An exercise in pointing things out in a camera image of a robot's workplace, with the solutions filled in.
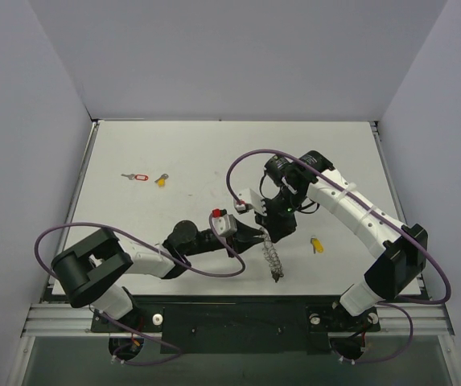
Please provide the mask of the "silver spiked keyring disc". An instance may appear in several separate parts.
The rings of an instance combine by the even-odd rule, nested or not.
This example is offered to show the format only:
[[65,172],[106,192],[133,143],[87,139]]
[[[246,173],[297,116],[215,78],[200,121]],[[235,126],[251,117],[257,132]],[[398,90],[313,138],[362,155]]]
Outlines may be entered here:
[[270,234],[263,227],[260,227],[259,230],[262,233],[262,252],[263,257],[268,263],[271,277],[275,283],[284,277],[283,267],[278,255],[278,252],[274,246],[274,243],[270,237]]

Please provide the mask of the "yellow tag key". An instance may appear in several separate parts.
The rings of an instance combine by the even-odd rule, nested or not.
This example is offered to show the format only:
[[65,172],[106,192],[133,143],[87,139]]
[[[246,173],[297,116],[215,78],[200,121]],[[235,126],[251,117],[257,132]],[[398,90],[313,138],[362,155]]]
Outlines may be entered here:
[[314,254],[323,253],[323,251],[324,251],[323,245],[321,244],[319,239],[316,238],[316,237],[311,238],[311,246],[313,248],[313,253]]

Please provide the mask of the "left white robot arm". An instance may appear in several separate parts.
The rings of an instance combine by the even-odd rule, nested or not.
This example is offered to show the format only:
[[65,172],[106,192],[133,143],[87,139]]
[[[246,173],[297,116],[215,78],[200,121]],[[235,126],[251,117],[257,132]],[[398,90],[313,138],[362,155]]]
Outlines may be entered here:
[[116,284],[125,273],[172,280],[188,270],[190,256],[224,249],[229,256],[260,244],[265,233],[222,215],[200,231],[190,220],[178,222],[158,245],[120,239],[103,227],[66,249],[51,262],[51,269],[74,308],[93,306],[107,314],[120,331],[129,331],[138,321],[138,311],[129,290]]

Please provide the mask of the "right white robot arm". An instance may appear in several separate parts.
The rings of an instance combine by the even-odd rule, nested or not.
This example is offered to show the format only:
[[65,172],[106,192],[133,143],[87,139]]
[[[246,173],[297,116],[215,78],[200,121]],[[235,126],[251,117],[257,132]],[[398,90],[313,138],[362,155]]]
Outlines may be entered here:
[[346,226],[375,259],[332,308],[338,327],[349,329],[378,302],[393,300],[426,267],[426,230],[418,224],[409,228],[374,206],[317,151],[304,154],[300,163],[275,154],[264,165],[264,174],[279,192],[262,200],[264,211],[255,220],[273,242],[295,232],[295,214],[309,199]]

